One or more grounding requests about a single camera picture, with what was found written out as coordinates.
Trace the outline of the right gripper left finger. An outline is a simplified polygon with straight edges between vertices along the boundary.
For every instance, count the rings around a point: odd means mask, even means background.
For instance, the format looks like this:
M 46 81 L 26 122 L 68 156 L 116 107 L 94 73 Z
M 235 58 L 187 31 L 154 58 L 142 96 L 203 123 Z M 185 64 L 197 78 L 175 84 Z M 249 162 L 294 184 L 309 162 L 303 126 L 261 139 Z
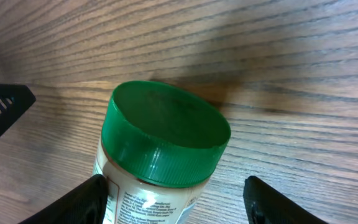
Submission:
M 96 174 L 21 224 L 102 224 L 108 182 Z

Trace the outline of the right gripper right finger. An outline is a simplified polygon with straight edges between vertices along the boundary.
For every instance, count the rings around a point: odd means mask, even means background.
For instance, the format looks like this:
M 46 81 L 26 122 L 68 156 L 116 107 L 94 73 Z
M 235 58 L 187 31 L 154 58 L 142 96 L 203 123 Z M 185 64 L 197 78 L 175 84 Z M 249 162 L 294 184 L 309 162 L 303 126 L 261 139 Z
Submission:
M 327 224 L 253 175 L 244 182 L 243 199 L 249 224 Z

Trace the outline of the green lid jar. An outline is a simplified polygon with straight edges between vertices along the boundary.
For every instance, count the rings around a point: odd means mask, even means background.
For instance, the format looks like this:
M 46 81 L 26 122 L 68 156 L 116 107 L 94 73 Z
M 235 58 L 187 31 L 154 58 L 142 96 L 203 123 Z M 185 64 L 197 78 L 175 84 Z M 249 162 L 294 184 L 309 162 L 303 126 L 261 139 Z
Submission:
M 109 185 L 104 223 L 184 223 L 230 140 L 226 118 L 200 97 L 161 82 L 112 92 L 95 174 Z

